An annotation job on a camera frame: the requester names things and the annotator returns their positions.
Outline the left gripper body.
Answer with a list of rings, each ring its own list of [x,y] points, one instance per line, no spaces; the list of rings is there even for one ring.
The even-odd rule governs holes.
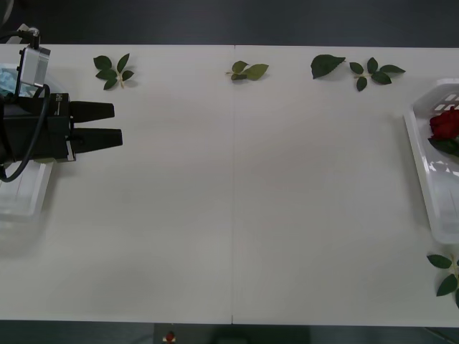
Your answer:
[[[77,103],[67,93],[49,95],[45,110],[43,97],[1,97],[1,162],[24,160],[34,135],[37,141],[30,158],[75,161],[71,139],[77,118]]]

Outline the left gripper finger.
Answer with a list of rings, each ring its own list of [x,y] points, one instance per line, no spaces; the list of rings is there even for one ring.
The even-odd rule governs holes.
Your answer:
[[[73,120],[103,120],[115,117],[114,106],[104,102],[70,102]]]
[[[76,154],[122,146],[121,129],[76,128],[73,130],[73,152]]]

